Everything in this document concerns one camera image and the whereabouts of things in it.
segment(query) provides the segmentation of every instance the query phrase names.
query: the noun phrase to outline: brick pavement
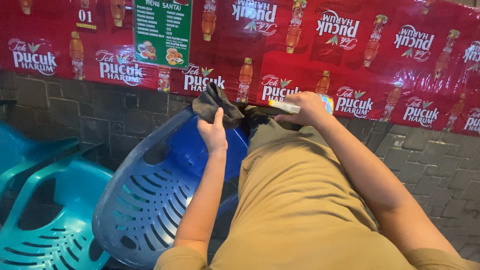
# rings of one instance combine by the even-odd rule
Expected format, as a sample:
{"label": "brick pavement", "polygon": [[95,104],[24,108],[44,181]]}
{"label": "brick pavement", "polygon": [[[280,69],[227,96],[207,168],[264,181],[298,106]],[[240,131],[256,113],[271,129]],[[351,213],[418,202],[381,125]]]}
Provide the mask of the brick pavement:
{"label": "brick pavement", "polygon": [[[138,142],[192,100],[6,72],[0,73],[0,98],[18,100],[16,105],[0,107],[0,120],[27,136],[78,136],[85,146],[105,142],[94,158],[112,170]],[[338,120],[404,183],[462,257],[480,261],[480,138],[361,119]],[[224,193],[234,190],[235,181],[228,182]],[[217,222],[210,257],[227,236],[232,215]]]}

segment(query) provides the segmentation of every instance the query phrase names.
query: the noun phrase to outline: red plastic wrap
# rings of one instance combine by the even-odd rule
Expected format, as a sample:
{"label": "red plastic wrap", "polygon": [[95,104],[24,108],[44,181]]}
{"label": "red plastic wrap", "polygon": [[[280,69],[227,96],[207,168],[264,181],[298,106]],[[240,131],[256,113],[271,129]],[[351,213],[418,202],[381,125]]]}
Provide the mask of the red plastic wrap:
{"label": "red plastic wrap", "polygon": [[190,1],[187,70],[134,59],[131,0],[8,1],[0,67],[194,97],[213,81],[230,100],[260,106],[326,91],[338,116],[480,134],[474,8],[442,0]]}

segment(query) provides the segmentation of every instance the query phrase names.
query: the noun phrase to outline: person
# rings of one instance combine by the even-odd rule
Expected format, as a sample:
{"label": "person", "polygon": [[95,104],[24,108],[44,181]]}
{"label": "person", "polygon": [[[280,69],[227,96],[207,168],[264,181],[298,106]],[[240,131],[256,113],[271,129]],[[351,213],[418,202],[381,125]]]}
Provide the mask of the person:
{"label": "person", "polygon": [[[239,205],[210,266],[207,247],[220,201],[226,152],[223,111],[198,120],[208,162],[155,270],[418,269],[470,270],[395,175],[326,112],[311,92],[288,95],[298,114],[259,112],[239,179]],[[371,210],[381,228],[367,214]]]}

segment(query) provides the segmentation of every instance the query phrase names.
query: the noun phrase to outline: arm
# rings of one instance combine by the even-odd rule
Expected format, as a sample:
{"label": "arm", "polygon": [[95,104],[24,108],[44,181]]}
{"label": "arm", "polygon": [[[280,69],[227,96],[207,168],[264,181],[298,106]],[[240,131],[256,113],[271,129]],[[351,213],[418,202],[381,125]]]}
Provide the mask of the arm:
{"label": "arm", "polygon": [[418,248],[435,248],[459,256],[403,184],[378,157],[327,113],[315,93],[289,95],[285,101],[301,106],[300,113],[278,115],[275,120],[311,125],[322,135],[377,219],[384,235],[403,254]]}
{"label": "arm", "polygon": [[198,131],[208,149],[208,161],[200,185],[180,221],[173,246],[186,246],[198,251],[206,260],[208,242],[222,194],[227,140],[222,125],[223,109],[215,114],[215,122],[208,124],[198,118]]}

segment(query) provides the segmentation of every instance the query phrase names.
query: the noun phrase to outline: dark pants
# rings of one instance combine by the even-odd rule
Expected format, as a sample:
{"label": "dark pants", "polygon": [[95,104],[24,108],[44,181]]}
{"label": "dark pants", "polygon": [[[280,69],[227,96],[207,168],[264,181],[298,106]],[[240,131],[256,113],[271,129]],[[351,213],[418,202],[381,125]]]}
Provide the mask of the dark pants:
{"label": "dark pants", "polygon": [[249,146],[247,155],[261,146],[287,138],[304,137],[315,143],[329,147],[322,136],[311,126],[304,126],[299,131],[287,130],[262,112],[245,112],[250,127]]}

